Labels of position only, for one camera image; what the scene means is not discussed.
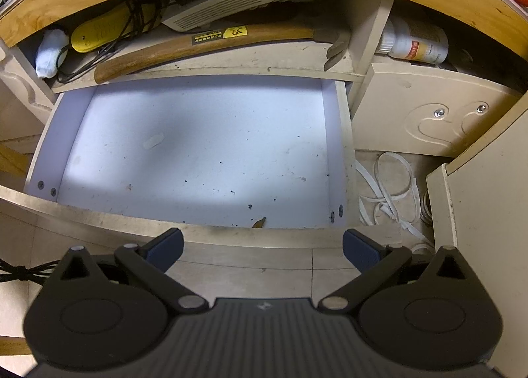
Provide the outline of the open white drawer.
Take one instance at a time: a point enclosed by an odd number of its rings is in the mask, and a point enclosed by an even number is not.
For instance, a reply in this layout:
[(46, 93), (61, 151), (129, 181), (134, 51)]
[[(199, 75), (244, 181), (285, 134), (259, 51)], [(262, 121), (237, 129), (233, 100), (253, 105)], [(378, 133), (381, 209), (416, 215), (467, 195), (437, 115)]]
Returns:
[(341, 232), (359, 220), (346, 98), (337, 80), (258, 75), (65, 92), (24, 190), (88, 216)]

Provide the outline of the carved cream drawer front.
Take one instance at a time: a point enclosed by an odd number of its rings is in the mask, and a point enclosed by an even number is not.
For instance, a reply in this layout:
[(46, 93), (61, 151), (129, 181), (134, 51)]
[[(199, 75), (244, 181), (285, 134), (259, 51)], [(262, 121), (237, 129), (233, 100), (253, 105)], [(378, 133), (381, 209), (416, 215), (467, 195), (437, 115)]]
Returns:
[(379, 57), (352, 101), (358, 150), (456, 157), (521, 93), (470, 74)]

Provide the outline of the cream cabinet door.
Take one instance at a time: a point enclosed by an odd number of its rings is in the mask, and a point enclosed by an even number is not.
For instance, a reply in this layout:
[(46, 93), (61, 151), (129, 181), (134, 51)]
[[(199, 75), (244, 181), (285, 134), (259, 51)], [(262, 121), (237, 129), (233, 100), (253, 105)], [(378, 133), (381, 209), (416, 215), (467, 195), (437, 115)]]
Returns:
[(453, 245), (492, 297), (503, 333), (490, 363), (527, 375), (527, 98), (427, 177), (435, 244)]

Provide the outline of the white pill bottle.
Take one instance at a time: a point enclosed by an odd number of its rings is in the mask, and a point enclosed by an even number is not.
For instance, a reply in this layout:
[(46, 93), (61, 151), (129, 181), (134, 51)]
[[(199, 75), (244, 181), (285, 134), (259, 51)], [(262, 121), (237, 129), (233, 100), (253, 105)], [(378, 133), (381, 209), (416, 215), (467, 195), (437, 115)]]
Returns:
[(436, 25), (391, 16), (382, 31), (376, 53), (398, 60), (442, 64), (448, 54), (448, 38)]

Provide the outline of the white crumpled cloth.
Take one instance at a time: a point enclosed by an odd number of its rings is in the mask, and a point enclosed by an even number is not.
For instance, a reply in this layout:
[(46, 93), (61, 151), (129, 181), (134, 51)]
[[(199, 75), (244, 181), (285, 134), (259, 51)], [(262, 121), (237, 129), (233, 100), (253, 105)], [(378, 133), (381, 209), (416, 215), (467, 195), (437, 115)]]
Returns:
[(51, 79), (57, 75), (69, 48), (69, 37), (63, 30), (47, 30), (36, 54), (36, 75)]

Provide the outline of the yellow plastic device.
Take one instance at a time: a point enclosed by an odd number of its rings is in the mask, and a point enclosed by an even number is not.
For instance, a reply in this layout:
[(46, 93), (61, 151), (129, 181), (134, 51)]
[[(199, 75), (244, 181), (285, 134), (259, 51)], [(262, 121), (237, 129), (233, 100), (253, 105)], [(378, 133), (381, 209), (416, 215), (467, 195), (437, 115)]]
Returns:
[(76, 27), (70, 44), (76, 52), (88, 53), (102, 45), (133, 37), (143, 30), (143, 25), (142, 5), (132, 1), (121, 3)]

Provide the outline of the white router box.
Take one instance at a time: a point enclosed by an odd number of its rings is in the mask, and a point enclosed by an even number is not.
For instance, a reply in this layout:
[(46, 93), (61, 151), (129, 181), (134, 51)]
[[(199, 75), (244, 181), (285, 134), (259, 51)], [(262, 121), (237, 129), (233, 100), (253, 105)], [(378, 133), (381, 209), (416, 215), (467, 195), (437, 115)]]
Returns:
[(274, 0), (195, 0), (166, 9), (162, 23), (171, 30), (187, 32), (227, 16), (266, 5)]

